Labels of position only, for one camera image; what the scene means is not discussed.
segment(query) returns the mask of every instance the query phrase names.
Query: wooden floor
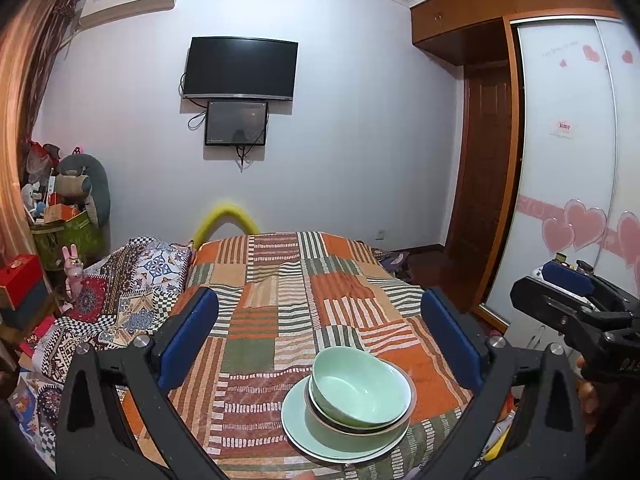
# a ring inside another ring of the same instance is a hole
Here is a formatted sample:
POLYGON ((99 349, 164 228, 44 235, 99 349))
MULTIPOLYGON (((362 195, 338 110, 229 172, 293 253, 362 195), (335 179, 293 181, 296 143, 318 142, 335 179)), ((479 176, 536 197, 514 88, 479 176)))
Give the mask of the wooden floor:
MULTIPOLYGON (((408 257, 413 284, 422 288, 439 286, 456 308, 466 314, 473 307, 473 296, 481 276, 463 264, 451 260, 445 253, 430 251, 408 257)), ((487 322, 474 316, 488 334, 493 329, 487 322)))

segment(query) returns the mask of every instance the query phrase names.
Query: human hand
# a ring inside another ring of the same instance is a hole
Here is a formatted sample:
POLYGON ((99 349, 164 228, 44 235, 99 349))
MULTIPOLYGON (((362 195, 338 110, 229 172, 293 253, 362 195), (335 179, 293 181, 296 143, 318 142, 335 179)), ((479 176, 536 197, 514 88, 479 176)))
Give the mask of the human hand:
MULTIPOLYGON (((584 357, 578 357, 576 362, 578 368, 584 366, 584 357)), ((578 398, 580 399, 580 411, 584 420, 584 433, 590 434, 596 425, 597 410, 600 403, 596 388, 589 381, 578 378, 575 383, 578 390, 578 398)))

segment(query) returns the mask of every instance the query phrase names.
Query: pink stripe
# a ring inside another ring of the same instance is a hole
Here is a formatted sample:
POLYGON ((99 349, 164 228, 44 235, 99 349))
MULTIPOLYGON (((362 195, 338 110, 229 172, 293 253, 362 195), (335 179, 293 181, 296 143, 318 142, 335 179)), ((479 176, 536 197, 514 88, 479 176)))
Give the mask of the pink stripe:
MULTIPOLYGON (((559 222, 564 222, 564 208, 541 202, 529 196, 518 195, 516 199, 516 211, 532 218, 537 218, 540 221, 543 221, 545 218, 555 218, 559 222)), ((613 229, 607 228, 602 248, 616 256, 620 256, 620 258, 623 257, 618 232, 613 229)))

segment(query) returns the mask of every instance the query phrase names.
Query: green bowl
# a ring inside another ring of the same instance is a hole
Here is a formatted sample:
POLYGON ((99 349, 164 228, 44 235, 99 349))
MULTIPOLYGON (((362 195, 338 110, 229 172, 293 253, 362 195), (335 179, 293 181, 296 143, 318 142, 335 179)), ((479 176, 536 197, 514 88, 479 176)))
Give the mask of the green bowl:
POLYGON ((314 360, 312 381, 320 410, 356 428, 389 424, 411 401, 406 398, 404 377, 373 355, 348 346, 322 350, 314 360))

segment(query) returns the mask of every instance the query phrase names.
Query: patchwork bedspread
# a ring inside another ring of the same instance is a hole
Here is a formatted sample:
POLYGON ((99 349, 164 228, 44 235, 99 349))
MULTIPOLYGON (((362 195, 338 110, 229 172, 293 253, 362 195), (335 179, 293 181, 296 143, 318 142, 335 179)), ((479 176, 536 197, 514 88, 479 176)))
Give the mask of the patchwork bedspread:
MULTIPOLYGON (((48 379, 21 374, 12 399, 23 433, 50 466, 75 346, 87 340, 114 348, 153 333, 199 286, 216 291, 220 315, 170 399, 230 478, 294 478, 307 471, 326 480, 402 478, 428 460, 469 402, 419 315, 422 290, 389 276, 365 244, 319 232, 226 238, 203 245, 187 277, 189 258, 187 247, 134 238, 86 270, 94 279, 87 293, 101 307, 85 298, 74 317, 55 322, 36 347, 48 379), (393 362, 418 392, 405 438, 370 463, 310 459, 282 429, 287 392, 310 374, 319 351, 335 345, 393 362)), ((163 463, 130 393, 119 393, 141 450, 163 463)))
MULTIPOLYGON (((422 290, 390 277, 370 248, 319 233, 265 234, 205 244, 196 254, 178 312, 199 286, 216 291, 220 316, 183 386, 170 399, 230 478, 402 478, 428 459, 470 400, 420 315, 422 290), (418 403, 404 440, 358 466, 303 456, 280 422, 289 389, 315 355, 346 345, 399 365, 418 403)), ((141 449, 162 463, 127 394, 141 449)))

